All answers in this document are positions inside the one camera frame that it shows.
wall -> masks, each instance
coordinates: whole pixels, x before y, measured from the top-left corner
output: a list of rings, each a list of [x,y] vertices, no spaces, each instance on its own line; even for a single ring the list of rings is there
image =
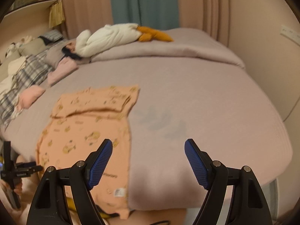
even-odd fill
[[[27,10],[21,16],[4,18],[0,24],[0,60],[3,61],[8,46],[22,37],[37,37],[49,30],[49,8]]]
[[[284,0],[230,0],[230,17],[229,48],[285,120],[300,96],[300,47],[280,30],[286,25],[300,32],[299,22]],[[300,196],[300,111],[295,109],[285,124],[294,156],[278,179],[279,215]]]

yellow object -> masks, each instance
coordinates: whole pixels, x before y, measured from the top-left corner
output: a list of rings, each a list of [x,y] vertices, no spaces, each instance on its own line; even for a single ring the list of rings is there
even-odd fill
[[[57,25],[60,25],[65,21],[64,9],[62,7],[62,1],[55,3],[50,8],[49,15],[49,28],[53,28]]]
[[[168,42],[174,41],[168,34],[150,27],[138,26],[137,30],[143,33],[138,39],[140,42],[151,41],[152,39]]]
[[[74,200],[73,200],[72,198],[67,197],[67,203],[68,203],[68,208],[69,208],[71,211],[77,212],[77,211],[76,211],[76,206],[75,206]],[[101,213],[101,212],[99,212],[99,214],[100,214],[100,216],[101,216],[103,219],[110,218],[110,215],[108,215],[108,214]]]

shelf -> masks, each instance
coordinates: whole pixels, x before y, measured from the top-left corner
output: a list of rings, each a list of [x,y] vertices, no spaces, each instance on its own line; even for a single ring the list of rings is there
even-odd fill
[[[20,21],[22,17],[32,14],[32,13],[38,13],[39,11],[46,10],[49,8],[53,3],[55,3],[56,0],[44,0],[44,1],[38,1],[33,4],[30,4],[28,6],[21,7],[19,9],[16,9],[3,18],[1,22],[1,26],[7,26],[11,23],[14,23],[16,21]]]

fabric label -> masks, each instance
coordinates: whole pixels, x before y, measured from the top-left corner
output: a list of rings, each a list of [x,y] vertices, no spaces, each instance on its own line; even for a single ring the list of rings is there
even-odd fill
[[[114,197],[124,197],[126,194],[126,191],[124,188],[118,188],[113,192]]]

folded towel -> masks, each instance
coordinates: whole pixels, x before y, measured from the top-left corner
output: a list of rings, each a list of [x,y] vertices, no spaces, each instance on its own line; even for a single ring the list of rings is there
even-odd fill
[[[57,82],[62,80],[64,77],[71,74],[78,68],[76,62],[70,58],[63,58],[59,63],[55,71],[48,74],[48,84],[50,86],[55,85]]]
[[[22,91],[19,96],[17,110],[20,112],[23,109],[28,109],[44,92],[45,90],[38,85],[32,85]]]

